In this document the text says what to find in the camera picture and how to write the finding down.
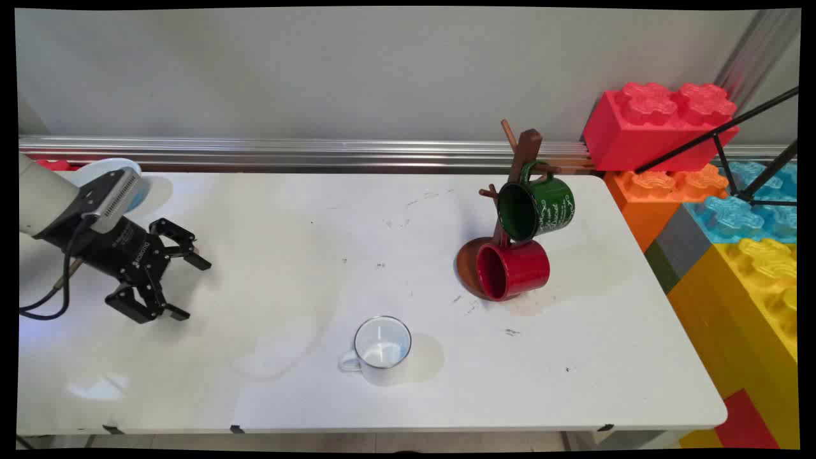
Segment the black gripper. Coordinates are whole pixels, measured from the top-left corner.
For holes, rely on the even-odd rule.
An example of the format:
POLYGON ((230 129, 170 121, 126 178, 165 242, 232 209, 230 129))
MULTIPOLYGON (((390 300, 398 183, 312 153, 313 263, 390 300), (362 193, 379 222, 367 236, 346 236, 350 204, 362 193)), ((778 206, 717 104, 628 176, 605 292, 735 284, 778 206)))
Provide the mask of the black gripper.
POLYGON ((72 258, 80 258, 119 280, 119 287, 105 297, 105 304, 136 323, 148 323, 166 312, 177 321, 190 318, 189 312, 167 302, 161 277, 172 258, 182 258, 201 271, 212 267, 196 252, 194 233, 165 218, 152 222, 149 232, 126 217, 107 233, 92 230, 83 220, 72 217, 52 224, 35 239, 62 251, 72 243, 72 258))

